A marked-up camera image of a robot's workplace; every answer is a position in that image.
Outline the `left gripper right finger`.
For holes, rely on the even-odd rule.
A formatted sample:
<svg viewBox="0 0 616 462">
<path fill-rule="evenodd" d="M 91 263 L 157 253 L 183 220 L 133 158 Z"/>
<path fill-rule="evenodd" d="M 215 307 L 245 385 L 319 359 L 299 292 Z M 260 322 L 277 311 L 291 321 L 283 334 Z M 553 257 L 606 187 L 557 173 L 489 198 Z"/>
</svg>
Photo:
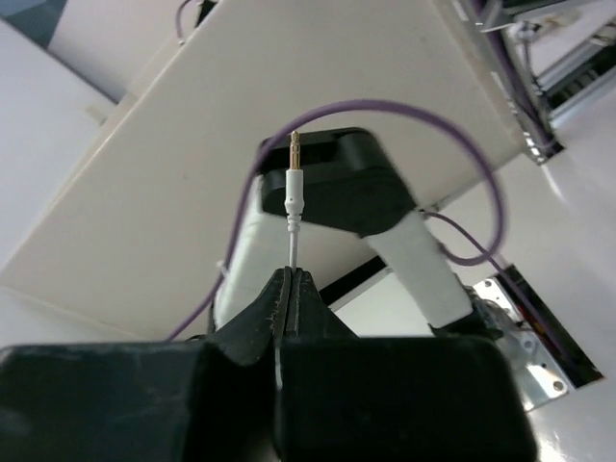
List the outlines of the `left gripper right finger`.
<svg viewBox="0 0 616 462">
<path fill-rule="evenodd" d="M 512 371 L 473 336 L 359 337 L 312 276 L 280 269 L 276 450 L 283 461 L 533 461 Z"/>
</svg>

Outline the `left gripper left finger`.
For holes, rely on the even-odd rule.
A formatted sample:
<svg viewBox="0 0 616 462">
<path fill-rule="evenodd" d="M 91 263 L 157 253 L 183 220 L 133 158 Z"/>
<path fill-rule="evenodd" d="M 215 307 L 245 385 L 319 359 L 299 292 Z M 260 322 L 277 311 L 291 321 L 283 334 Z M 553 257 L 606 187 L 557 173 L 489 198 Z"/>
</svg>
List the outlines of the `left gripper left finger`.
<svg viewBox="0 0 616 462">
<path fill-rule="evenodd" d="M 4 348 L 2 459 L 276 460 L 272 343 L 292 285 L 278 269 L 198 340 Z"/>
</svg>

